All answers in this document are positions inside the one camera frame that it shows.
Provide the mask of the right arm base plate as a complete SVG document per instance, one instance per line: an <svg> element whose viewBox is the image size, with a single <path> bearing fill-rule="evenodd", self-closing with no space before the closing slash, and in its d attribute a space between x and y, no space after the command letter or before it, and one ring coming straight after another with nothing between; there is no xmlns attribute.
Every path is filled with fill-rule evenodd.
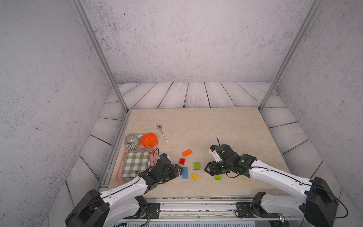
<svg viewBox="0 0 363 227"><path fill-rule="evenodd" d="M237 202L234 214L237 218L278 218L276 213L266 213L262 209L255 209L250 202Z"/></svg>

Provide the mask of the orange long lego brick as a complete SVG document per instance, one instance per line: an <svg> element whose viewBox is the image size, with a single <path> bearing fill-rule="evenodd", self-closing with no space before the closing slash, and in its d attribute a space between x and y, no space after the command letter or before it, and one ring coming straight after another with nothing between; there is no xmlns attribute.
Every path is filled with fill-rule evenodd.
<svg viewBox="0 0 363 227"><path fill-rule="evenodd" d="M183 157L187 157L187 156L189 156L189 155L191 155L191 154L192 154L192 150L191 150L191 149L189 149L189 150L187 150L187 151L184 151L184 152L182 153Z"/></svg>

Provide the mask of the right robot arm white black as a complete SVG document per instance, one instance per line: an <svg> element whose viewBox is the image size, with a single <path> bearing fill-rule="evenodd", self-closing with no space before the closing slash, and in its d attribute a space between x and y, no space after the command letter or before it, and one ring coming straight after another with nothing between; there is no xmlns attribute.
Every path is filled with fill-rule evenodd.
<svg viewBox="0 0 363 227"><path fill-rule="evenodd" d="M232 172L263 181L286 193L281 196L257 193L251 203L254 216L262 218L273 213L291 215L304 218L315 227L332 227L338 219L339 200L324 179L289 174L254 156L240 156L227 144L211 146L209 154L214 161L209 162L204 170L211 176Z"/></svg>

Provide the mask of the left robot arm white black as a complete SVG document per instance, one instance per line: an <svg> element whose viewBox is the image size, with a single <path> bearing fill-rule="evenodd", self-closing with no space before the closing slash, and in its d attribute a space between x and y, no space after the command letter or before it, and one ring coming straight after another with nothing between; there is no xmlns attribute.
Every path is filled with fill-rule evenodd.
<svg viewBox="0 0 363 227"><path fill-rule="evenodd" d="M67 227L107 227L123 218L146 213L147 201L143 197L159 184L182 176L183 168L171 164L165 154L156 164L129 182L111 189L87 192L65 219Z"/></svg>

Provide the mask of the red lego brick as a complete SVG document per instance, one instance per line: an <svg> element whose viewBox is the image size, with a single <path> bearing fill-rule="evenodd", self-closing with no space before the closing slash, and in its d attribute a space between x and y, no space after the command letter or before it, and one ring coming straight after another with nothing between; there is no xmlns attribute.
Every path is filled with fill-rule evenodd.
<svg viewBox="0 0 363 227"><path fill-rule="evenodd" d="M181 158L180 161L179 161L179 164L185 165L185 162L186 162L186 159Z"/></svg>

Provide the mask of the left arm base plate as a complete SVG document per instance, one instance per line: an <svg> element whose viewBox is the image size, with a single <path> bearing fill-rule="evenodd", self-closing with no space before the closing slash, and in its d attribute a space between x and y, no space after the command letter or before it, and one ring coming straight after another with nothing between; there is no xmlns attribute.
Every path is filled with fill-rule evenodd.
<svg viewBox="0 0 363 227"><path fill-rule="evenodd" d="M160 203L146 203L140 206L138 211L139 218L159 219L160 217Z"/></svg>

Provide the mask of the long blue lego brick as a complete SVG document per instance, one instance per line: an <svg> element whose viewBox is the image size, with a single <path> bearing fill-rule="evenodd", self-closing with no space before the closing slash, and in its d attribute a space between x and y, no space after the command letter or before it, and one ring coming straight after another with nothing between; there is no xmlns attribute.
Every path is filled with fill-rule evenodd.
<svg viewBox="0 0 363 227"><path fill-rule="evenodd" d="M182 172L182 178L183 179L188 179L188 176L189 176L189 174L188 174L188 168L187 167L184 167L183 168L183 172Z"/></svg>

